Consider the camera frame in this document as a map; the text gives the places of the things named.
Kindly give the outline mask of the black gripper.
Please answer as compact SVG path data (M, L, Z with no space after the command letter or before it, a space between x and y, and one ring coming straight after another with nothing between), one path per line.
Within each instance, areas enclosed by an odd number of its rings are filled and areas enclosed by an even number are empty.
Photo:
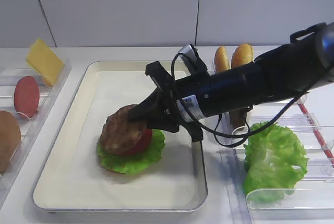
M147 120L151 129L177 133L181 127L189 133L193 142L204 139L199 120L206 117L200 105L208 94L209 75L191 75L176 79L177 62L171 64L168 72L155 61L146 66L156 89L140 104L128 112L129 121Z

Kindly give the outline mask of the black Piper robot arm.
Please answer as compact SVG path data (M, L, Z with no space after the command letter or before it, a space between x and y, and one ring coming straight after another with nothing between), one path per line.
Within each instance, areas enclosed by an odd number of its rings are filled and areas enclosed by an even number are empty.
M160 62L146 66L156 89L128 113L130 121L171 133L184 127L194 142L208 127L200 120L224 112L289 99L333 83L333 24L319 23L290 36L290 43L239 67L210 75L193 45L177 54L190 75L175 78Z

